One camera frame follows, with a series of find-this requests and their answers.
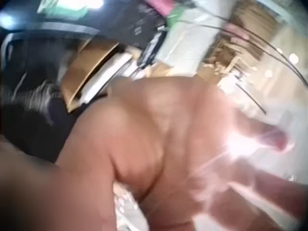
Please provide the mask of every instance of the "wire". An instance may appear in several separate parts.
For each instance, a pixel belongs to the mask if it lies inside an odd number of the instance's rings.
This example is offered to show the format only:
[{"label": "wire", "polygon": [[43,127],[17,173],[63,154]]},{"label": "wire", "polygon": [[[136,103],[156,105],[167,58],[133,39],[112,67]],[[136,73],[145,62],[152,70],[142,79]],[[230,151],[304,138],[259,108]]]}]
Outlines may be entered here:
[{"label": "wire", "polygon": [[260,47],[259,45],[253,43],[252,41],[250,41],[249,39],[245,39],[243,38],[242,36],[239,36],[237,35],[236,33],[232,32],[232,31],[229,31],[229,30],[226,30],[224,28],[221,28],[221,27],[217,27],[217,26],[210,26],[210,25],[204,25],[204,24],[199,24],[199,23],[192,23],[192,22],[189,22],[189,21],[186,21],[186,20],[179,20],[179,22],[183,22],[183,23],[187,23],[187,24],[191,24],[191,25],[197,25],[197,26],[202,26],[202,27],[207,27],[207,28],[211,28],[211,29],[217,29],[217,30],[221,30],[221,31],[224,31],[226,33],[229,33],[229,34],[232,34],[233,36],[236,36],[237,38],[245,41],[245,42],[248,42],[249,44],[253,45],[254,47],[262,50],[265,54],[267,54],[268,56],[274,58],[275,60],[277,60],[278,62],[284,64],[285,66],[289,67],[299,78],[300,80],[302,81],[302,83],[308,88],[308,82],[305,80],[304,76],[299,72],[299,70],[297,70],[297,68],[293,69],[293,65],[292,63],[287,59],[288,63],[284,62],[283,60],[277,58],[276,56],[270,54],[269,52],[267,52],[266,50],[264,50],[262,47]]},{"label": "wire", "polygon": [[252,96],[249,94],[248,91],[246,91],[240,84],[236,83],[235,84],[239,89],[241,89],[256,105],[257,107],[262,111],[263,114],[267,114],[265,109],[259,104],[259,102]]},{"label": "wire", "polygon": [[[200,5],[197,5],[197,4],[194,4],[195,5],[195,7],[196,8],[198,8],[199,10],[201,10],[202,12],[204,12],[204,13],[206,13],[206,14],[209,14],[210,16],[212,16],[212,17],[215,17],[215,18],[219,18],[219,19],[221,19],[221,20],[223,20],[223,21],[225,21],[225,22],[229,22],[230,20],[229,19],[227,19],[227,18],[224,18],[224,17],[221,17],[221,16],[218,16],[218,15],[216,15],[216,14],[214,14],[214,13],[212,13],[211,11],[209,11],[209,10],[207,10],[206,8],[204,8],[203,6],[200,6]],[[248,32],[248,33],[250,33],[250,34],[252,34],[252,35],[254,35],[255,37],[257,37],[258,39],[260,39],[261,41],[263,41],[264,43],[266,43],[268,46],[270,46],[272,49],[274,49],[289,65],[287,65],[287,67],[289,67],[290,69],[292,69],[293,71],[295,70],[296,72],[297,72],[297,76],[301,79],[301,81],[303,82],[303,84],[308,88],[308,82],[305,80],[305,78],[304,78],[304,76],[301,74],[301,72],[297,69],[297,67],[292,63],[292,62],[290,62],[290,60],[286,57],[286,56],[284,56],[282,53],[280,53],[279,51],[277,51],[277,49],[273,46],[273,45],[271,45],[268,41],[266,41],[264,38],[262,38],[261,36],[259,36],[259,35],[257,35],[256,33],[254,33],[254,32],[252,32],[251,30],[249,30],[249,29],[247,29],[247,28],[244,28],[244,27],[241,27],[241,26],[238,26],[239,28],[241,28],[241,29],[243,29],[244,31],[246,31],[246,32]]]}]

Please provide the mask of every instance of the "skin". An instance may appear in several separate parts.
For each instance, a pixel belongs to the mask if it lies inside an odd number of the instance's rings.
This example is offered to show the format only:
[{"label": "skin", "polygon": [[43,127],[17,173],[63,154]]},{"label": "skin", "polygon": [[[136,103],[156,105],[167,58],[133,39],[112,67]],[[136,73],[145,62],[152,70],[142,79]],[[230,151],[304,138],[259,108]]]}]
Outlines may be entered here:
[{"label": "skin", "polygon": [[235,186],[301,218],[305,187],[234,158],[235,132],[287,146],[284,132],[246,117],[199,78],[120,80],[78,119],[56,164],[78,180],[106,231],[116,230],[114,181],[129,185],[151,231],[194,231],[199,215],[228,230],[280,230]]}]

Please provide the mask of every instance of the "black object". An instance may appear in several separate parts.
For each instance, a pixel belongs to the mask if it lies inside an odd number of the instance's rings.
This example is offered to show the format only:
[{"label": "black object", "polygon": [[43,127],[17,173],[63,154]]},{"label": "black object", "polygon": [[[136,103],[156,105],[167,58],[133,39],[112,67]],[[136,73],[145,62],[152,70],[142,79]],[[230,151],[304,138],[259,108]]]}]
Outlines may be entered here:
[{"label": "black object", "polygon": [[137,61],[138,68],[144,69],[147,65],[153,63],[153,60],[157,55],[159,49],[163,45],[166,36],[167,36],[166,26],[165,25],[159,26],[157,29],[157,33],[154,35],[152,40],[149,42],[148,46],[141,54],[139,60]]},{"label": "black object", "polygon": [[[100,9],[89,10],[84,17],[74,21],[47,18],[43,14],[38,14],[40,2],[41,0],[10,0],[0,12],[12,20],[11,25],[6,25],[5,29],[55,32],[69,30],[76,33],[86,31],[143,50],[156,33],[158,23],[165,21],[144,0],[104,0],[104,5]],[[50,23],[66,23],[66,25],[52,26]]]}]

